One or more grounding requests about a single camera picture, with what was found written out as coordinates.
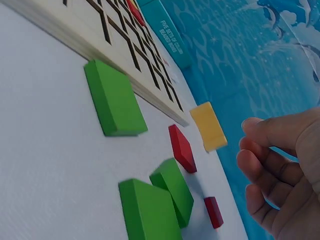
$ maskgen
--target green rhombus block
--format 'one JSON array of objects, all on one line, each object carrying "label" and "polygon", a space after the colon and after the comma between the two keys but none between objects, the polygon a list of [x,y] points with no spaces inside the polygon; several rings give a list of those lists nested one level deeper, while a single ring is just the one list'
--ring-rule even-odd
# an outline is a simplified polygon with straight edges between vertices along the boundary
[{"label": "green rhombus block", "polygon": [[185,228],[189,224],[194,198],[176,160],[165,160],[150,175],[150,180],[154,186],[170,192],[179,226],[181,229]]},{"label": "green rhombus block", "polygon": [[129,240],[182,240],[170,193],[137,179],[119,183]]},{"label": "green rhombus block", "polygon": [[84,70],[105,136],[136,136],[148,130],[126,75],[99,60]]}]

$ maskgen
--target pattern block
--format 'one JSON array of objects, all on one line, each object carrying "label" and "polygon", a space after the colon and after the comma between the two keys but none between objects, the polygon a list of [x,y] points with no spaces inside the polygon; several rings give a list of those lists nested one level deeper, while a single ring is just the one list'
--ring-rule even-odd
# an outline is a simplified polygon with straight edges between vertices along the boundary
[{"label": "pattern block", "polygon": [[99,60],[84,70],[105,136],[136,136],[148,130],[126,75]]},{"label": "pattern block", "polygon": [[190,111],[202,136],[204,149],[211,152],[228,144],[217,116],[210,102],[206,102]]},{"label": "pattern block", "polygon": [[129,240],[182,240],[170,193],[137,179],[119,183]]},{"label": "pattern block", "polygon": [[170,192],[179,226],[185,228],[189,224],[194,199],[176,160],[165,160],[150,175],[150,180],[154,186]]},{"label": "pattern block", "polygon": [[138,20],[139,24],[141,26],[146,26],[146,23],[144,21],[144,18],[142,17],[141,12],[139,11],[139,8],[137,7],[137,4],[134,2],[134,0],[126,0],[130,12],[132,13],[132,15]]},{"label": "pattern block", "polygon": [[194,156],[189,141],[174,124],[169,127],[174,158],[190,174],[197,172]]},{"label": "pattern block", "polygon": [[220,228],[224,224],[217,200],[214,196],[204,199],[206,209],[208,211],[212,226],[214,229]]}]

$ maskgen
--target red wooden block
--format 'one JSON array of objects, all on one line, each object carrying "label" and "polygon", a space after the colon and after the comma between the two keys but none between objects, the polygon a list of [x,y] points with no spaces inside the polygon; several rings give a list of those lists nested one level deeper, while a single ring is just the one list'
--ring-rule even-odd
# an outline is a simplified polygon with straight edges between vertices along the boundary
[{"label": "red wooden block", "polygon": [[139,11],[138,7],[136,6],[136,4],[134,4],[132,2],[133,0],[126,0],[130,12],[133,14],[133,16],[138,20],[138,22],[140,23],[141,26],[146,26],[146,23],[144,21],[144,18],[141,15],[141,12]]},{"label": "red wooden block", "polygon": [[169,127],[171,144],[174,158],[183,166],[183,168],[190,174],[197,172],[194,156],[192,154],[191,146],[183,133],[174,124]]},{"label": "red wooden block", "polygon": [[214,196],[204,199],[206,209],[208,211],[212,226],[214,229],[220,228],[224,224],[217,200]]}]

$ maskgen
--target green wooden block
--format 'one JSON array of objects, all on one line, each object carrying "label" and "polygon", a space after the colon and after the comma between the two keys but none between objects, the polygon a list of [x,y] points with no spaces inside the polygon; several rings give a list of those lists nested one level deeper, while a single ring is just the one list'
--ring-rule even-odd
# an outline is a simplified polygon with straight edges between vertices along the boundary
[{"label": "green wooden block", "polygon": [[170,192],[179,226],[185,228],[189,224],[194,198],[176,160],[165,160],[150,175],[150,180],[154,186]]},{"label": "green wooden block", "polygon": [[136,136],[148,130],[126,75],[99,60],[84,70],[105,136]]},{"label": "green wooden block", "polygon": [[182,240],[170,193],[137,179],[119,183],[129,240]]}]

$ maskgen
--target blue box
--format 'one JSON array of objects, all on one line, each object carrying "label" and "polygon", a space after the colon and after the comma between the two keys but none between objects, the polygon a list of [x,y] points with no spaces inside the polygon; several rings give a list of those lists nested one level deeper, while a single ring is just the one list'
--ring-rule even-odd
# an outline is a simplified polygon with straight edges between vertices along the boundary
[{"label": "blue box", "polygon": [[180,69],[191,66],[191,56],[160,0],[137,0],[144,18]]}]

